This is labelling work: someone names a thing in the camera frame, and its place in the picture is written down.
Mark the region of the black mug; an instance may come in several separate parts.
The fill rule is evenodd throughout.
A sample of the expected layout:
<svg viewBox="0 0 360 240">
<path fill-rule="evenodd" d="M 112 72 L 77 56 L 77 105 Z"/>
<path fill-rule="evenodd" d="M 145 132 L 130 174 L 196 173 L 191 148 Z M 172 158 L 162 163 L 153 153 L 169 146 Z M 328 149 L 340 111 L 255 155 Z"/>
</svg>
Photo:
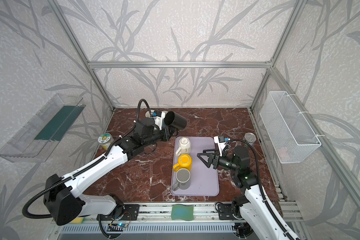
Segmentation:
<svg viewBox="0 0 360 240">
<path fill-rule="evenodd" d="M 182 131 L 187 126 L 187 119 L 173 111 L 167 112 L 164 118 L 166 126 L 173 127 L 178 131 Z"/>
</svg>

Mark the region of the white upside-down mug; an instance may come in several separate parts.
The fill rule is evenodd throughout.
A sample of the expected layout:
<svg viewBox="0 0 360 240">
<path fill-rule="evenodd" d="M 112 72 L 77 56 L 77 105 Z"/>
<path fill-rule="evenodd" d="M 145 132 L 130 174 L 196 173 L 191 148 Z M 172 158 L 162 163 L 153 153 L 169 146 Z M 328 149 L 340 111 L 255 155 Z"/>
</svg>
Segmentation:
<svg viewBox="0 0 360 240">
<path fill-rule="evenodd" d="M 179 147 L 176 150 L 176 156 L 180 156 L 183 154 L 190 154 L 191 153 L 191 142 L 189 138 L 183 137 L 179 141 Z"/>
</svg>

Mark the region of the grey mug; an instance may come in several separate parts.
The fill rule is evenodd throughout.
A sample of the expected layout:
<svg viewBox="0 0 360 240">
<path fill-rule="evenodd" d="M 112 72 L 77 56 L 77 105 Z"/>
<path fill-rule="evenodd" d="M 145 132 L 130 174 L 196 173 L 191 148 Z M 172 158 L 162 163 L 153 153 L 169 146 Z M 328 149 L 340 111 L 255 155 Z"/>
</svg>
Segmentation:
<svg viewBox="0 0 360 240">
<path fill-rule="evenodd" d="M 176 180 L 172 185 L 172 190 L 186 190 L 191 185 L 191 173 L 188 169 L 180 169 L 176 172 Z"/>
</svg>

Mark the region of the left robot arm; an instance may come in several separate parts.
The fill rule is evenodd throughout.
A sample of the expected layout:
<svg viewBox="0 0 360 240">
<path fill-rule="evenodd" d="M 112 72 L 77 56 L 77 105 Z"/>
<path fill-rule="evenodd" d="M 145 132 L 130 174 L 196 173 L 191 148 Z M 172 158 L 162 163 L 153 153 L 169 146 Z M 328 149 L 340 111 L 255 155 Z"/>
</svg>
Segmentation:
<svg viewBox="0 0 360 240">
<path fill-rule="evenodd" d="M 29 219 L 53 218 L 58 226 L 62 226 L 77 217 L 110 214 L 117 207 L 115 197 L 91 199 L 84 195 L 84 191 L 111 170 L 142 153 L 145 147 L 168 142 L 178 131 L 173 125 L 174 112 L 149 113 L 148 118 L 136 119 L 133 128 L 114 140 L 98 158 L 62 177 L 50 176 L 45 189 L 25 203 L 23 216 Z"/>
</svg>

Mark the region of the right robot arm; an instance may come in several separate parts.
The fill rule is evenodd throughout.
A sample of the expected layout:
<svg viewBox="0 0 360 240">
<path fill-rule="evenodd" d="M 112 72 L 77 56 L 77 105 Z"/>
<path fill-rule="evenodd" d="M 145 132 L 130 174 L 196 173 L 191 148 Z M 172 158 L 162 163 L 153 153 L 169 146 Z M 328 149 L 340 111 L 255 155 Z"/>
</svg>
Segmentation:
<svg viewBox="0 0 360 240">
<path fill-rule="evenodd" d="M 232 200 L 232 213 L 244 219 L 260 240 L 298 240 L 270 201 L 260 177 L 259 160 L 251 144 L 241 139 L 215 136 L 217 149 L 203 150 L 197 157 L 207 168 L 231 171 L 232 179 L 242 196 Z"/>
</svg>

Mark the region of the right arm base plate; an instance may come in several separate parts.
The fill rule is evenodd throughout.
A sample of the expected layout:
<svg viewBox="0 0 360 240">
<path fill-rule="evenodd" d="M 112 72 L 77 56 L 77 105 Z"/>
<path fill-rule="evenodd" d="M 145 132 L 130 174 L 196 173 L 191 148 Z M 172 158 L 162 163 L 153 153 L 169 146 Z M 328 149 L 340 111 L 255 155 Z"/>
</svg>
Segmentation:
<svg viewBox="0 0 360 240">
<path fill-rule="evenodd" d="M 232 203 L 215 203 L 215 210 L 219 215 L 219 220 L 230 220 L 236 222 L 246 222 L 251 219 L 258 219 L 259 215 L 251 203 L 241 206 Z"/>
</svg>

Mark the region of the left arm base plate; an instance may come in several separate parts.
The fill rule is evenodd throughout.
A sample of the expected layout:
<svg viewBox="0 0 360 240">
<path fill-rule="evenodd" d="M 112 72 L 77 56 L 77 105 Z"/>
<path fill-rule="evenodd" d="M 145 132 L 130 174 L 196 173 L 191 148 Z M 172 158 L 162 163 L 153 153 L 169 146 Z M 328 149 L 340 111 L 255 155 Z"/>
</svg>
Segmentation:
<svg viewBox="0 0 360 240">
<path fill-rule="evenodd" d="M 114 210 L 114 219 L 117 221 L 136 221 L 138 218 L 140 205 L 118 205 Z"/>
</svg>

